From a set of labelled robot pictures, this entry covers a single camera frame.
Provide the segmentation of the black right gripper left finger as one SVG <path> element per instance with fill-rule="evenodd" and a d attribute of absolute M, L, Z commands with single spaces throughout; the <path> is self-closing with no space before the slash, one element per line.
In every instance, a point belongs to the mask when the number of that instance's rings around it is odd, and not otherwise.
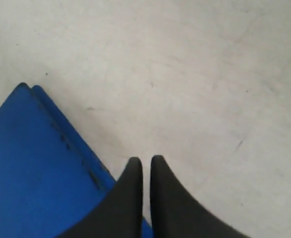
<path fill-rule="evenodd" d="M 100 203 L 57 238 L 140 238 L 143 221 L 143 169 L 131 157 Z"/>

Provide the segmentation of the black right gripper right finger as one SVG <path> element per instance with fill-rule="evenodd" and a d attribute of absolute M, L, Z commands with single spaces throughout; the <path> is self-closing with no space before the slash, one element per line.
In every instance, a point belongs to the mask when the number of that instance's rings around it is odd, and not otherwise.
<path fill-rule="evenodd" d="M 155 238 L 247 237 L 193 198 L 161 155 L 151 160 L 150 206 Z"/>

